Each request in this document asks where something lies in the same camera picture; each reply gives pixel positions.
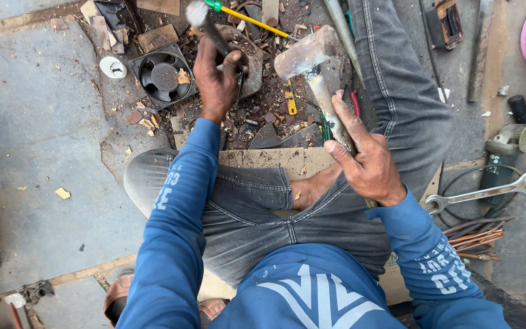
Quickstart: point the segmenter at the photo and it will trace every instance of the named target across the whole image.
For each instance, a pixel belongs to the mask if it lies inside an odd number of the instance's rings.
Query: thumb
[[[348,153],[346,147],[342,146],[335,140],[326,140],[324,148],[330,153],[340,167],[342,167],[344,172],[352,170],[358,165],[358,162],[352,157],[352,155],[350,155],[350,153]]]
[[[237,65],[241,56],[240,50],[233,50],[224,58],[223,75],[225,84],[237,84]]]

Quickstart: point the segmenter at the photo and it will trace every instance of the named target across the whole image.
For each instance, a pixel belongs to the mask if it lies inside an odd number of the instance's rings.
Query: blue long-sleeve shirt
[[[202,211],[212,192],[219,128],[198,119],[173,160],[137,255],[128,303],[117,329],[199,328],[196,296],[203,275]],[[422,328],[508,328],[502,307],[486,301],[470,273],[411,193],[380,217]],[[267,255],[209,328],[405,328],[388,311],[383,289],[350,253],[322,243]]]

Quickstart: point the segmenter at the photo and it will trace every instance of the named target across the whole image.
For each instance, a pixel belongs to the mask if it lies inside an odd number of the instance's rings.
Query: bare foot
[[[332,186],[341,171],[336,163],[308,179],[289,182],[293,191],[293,209],[304,210],[311,206]]]

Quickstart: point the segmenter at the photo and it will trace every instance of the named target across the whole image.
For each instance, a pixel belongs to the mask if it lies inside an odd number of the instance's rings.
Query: yellow screwdriver
[[[250,18],[249,16],[245,16],[242,13],[233,11],[232,9],[223,6],[222,2],[220,2],[220,1],[204,0],[204,2],[207,5],[209,5],[210,7],[212,7],[212,9],[214,9],[216,12],[221,12],[221,11],[226,12],[229,15],[233,15],[233,16],[236,16],[236,17],[238,17],[240,19],[243,19],[246,22],[253,23],[256,26],[259,26],[259,27],[262,27],[262,28],[264,28],[266,30],[269,30],[269,31],[273,32],[274,34],[277,34],[277,35],[279,35],[281,37],[286,37],[286,38],[288,38],[290,40],[293,40],[293,41],[299,41],[298,39],[294,38],[293,36],[283,32],[283,31],[275,29],[274,27],[271,27],[271,26],[269,26],[267,24],[261,23],[261,22],[259,22],[256,19]]]

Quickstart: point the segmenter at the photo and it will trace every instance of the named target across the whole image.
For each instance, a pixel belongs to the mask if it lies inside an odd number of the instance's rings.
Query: fingernail
[[[324,143],[324,147],[326,148],[326,151],[328,151],[328,153],[332,153],[332,151],[334,150],[334,146],[334,143],[332,143],[329,140],[326,140],[326,142]]]

